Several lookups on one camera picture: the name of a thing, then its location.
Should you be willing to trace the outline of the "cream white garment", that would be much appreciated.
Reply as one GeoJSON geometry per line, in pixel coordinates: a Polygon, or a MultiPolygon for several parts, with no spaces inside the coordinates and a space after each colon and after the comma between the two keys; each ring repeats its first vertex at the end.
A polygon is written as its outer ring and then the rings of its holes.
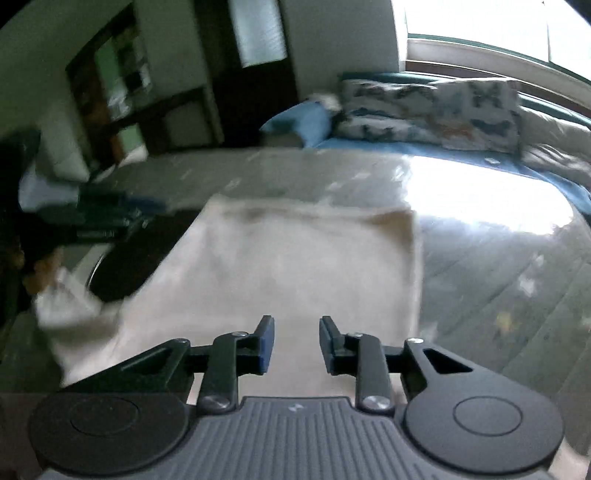
{"type": "Polygon", "coordinates": [[[33,308],[65,384],[167,340],[204,345],[270,315],[270,369],[242,378],[242,394],[352,396],[351,377],[325,371],[318,321],[401,344],[418,331],[422,270],[408,208],[215,196],[130,298],[102,303],[60,269],[33,308]]]}

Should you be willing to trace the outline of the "dark wooden door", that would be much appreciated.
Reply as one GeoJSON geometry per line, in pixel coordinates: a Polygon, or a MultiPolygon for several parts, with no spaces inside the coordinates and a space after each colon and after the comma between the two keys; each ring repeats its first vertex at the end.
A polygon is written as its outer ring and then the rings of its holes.
{"type": "Polygon", "coordinates": [[[195,1],[222,143],[259,146],[260,127],[298,103],[280,1],[195,1]]]}

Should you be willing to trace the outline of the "blue bed sheet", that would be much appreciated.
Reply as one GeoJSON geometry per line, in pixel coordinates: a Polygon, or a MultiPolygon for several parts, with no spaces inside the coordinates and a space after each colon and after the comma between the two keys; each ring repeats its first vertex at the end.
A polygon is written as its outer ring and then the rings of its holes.
{"type": "MultiPolygon", "coordinates": [[[[449,79],[423,73],[348,72],[342,74],[342,80],[372,80],[406,85],[429,84],[449,79]]],[[[519,95],[522,106],[534,110],[535,113],[548,114],[551,119],[570,121],[590,129],[590,114],[587,116],[580,114],[528,93],[519,95]]],[[[585,187],[548,171],[535,171],[522,164],[518,157],[498,152],[447,150],[432,144],[373,143],[365,140],[340,139],[332,135],[334,124],[335,116],[332,116],[327,108],[315,101],[304,101],[273,116],[263,124],[260,130],[267,145],[274,142],[276,145],[290,145],[297,148],[356,149],[433,157],[542,180],[555,186],[590,224],[590,193],[585,187]]]]}

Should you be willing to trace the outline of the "long butterfly print pillow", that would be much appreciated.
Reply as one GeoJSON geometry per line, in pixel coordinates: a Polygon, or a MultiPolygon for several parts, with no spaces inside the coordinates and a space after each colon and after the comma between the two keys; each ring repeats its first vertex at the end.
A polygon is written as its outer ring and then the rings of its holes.
{"type": "Polygon", "coordinates": [[[431,85],[344,80],[335,137],[379,143],[441,143],[431,85]]]}

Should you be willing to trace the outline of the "square butterfly print pillow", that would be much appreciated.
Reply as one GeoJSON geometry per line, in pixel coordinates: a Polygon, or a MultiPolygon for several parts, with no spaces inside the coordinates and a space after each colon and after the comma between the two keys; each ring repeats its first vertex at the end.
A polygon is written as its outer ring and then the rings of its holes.
{"type": "Polygon", "coordinates": [[[452,150],[517,152],[521,102],[513,81],[499,78],[438,81],[433,121],[452,150]]]}

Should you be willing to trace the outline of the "plain grey pillow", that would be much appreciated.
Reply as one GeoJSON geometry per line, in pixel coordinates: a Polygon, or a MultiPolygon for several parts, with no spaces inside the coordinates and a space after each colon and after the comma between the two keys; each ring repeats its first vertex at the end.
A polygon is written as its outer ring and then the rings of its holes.
{"type": "Polygon", "coordinates": [[[529,108],[521,119],[523,163],[590,188],[590,129],[529,108]]]}

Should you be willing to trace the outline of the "green framed window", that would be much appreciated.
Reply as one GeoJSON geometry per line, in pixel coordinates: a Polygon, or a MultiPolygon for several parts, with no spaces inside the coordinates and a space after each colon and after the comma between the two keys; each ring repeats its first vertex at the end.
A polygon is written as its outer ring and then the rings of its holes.
{"type": "Polygon", "coordinates": [[[590,21],[566,1],[404,1],[412,60],[590,84],[590,21]]]}

